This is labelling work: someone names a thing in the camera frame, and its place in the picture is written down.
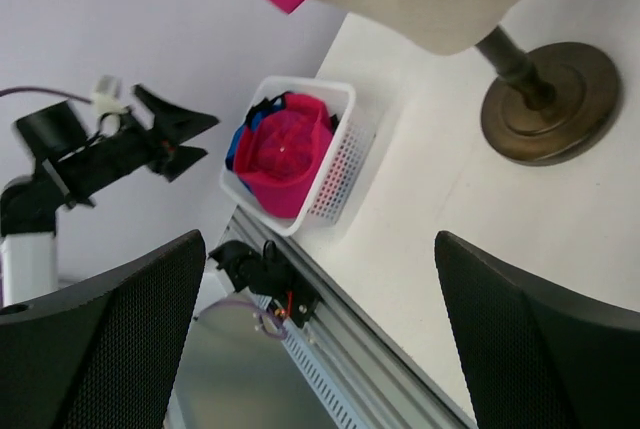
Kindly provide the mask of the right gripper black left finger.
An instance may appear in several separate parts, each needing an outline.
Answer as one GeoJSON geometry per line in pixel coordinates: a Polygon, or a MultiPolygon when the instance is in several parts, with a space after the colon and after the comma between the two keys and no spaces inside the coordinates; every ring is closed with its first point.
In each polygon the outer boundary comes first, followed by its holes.
{"type": "Polygon", "coordinates": [[[192,230],[2,308],[2,427],[162,427],[205,262],[192,230]]]}

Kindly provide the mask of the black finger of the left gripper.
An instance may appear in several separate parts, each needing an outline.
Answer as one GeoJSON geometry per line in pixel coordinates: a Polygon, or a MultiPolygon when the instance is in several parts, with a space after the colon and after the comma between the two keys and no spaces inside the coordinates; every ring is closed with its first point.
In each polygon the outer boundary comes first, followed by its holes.
{"type": "Polygon", "coordinates": [[[172,104],[141,84],[132,87],[132,95],[153,115],[153,130],[172,145],[191,140],[220,122],[214,115],[172,104]]]}

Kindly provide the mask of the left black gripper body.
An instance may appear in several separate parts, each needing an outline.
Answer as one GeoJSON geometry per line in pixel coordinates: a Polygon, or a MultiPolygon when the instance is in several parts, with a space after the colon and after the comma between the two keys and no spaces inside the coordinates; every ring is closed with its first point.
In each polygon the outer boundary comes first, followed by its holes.
{"type": "Polygon", "coordinates": [[[155,111],[144,128],[127,109],[117,116],[119,129],[103,132],[101,116],[90,135],[67,102],[18,119],[14,129],[31,153],[33,172],[18,185],[14,205],[20,209],[92,206],[91,196],[144,166],[157,170],[170,158],[170,119],[155,111]]]}

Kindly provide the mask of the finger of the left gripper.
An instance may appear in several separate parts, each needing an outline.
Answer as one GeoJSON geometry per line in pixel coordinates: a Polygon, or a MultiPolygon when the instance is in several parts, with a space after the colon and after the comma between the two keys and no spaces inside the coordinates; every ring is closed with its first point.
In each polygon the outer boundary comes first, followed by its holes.
{"type": "Polygon", "coordinates": [[[197,147],[180,145],[171,148],[162,164],[162,176],[172,182],[207,155],[205,149],[197,147]]]}

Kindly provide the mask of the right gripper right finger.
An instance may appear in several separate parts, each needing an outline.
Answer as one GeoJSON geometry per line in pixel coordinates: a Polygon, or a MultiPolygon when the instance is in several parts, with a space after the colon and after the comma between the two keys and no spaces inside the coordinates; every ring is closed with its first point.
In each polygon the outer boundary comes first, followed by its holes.
{"type": "Polygon", "coordinates": [[[636,428],[639,314],[448,232],[435,264],[480,428],[636,428]]]}

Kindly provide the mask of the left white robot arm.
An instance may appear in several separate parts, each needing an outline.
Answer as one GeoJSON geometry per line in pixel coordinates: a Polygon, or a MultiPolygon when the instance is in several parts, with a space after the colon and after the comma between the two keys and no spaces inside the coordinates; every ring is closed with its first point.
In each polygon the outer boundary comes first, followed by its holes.
{"type": "Polygon", "coordinates": [[[132,95],[152,115],[151,127],[145,127],[121,103],[120,90],[111,76],[101,78],[88,97],[37,86],[2,90],[2,96],[60,99],[14,123],[33,171],[1,191],[3,305],[57,291],[59,208],[94,207],[94,194],[141,168],[172,182],[206,156],[205,149],[187,143],[218,125],[216,116],[172,104],[137,84],[132,95]]]}

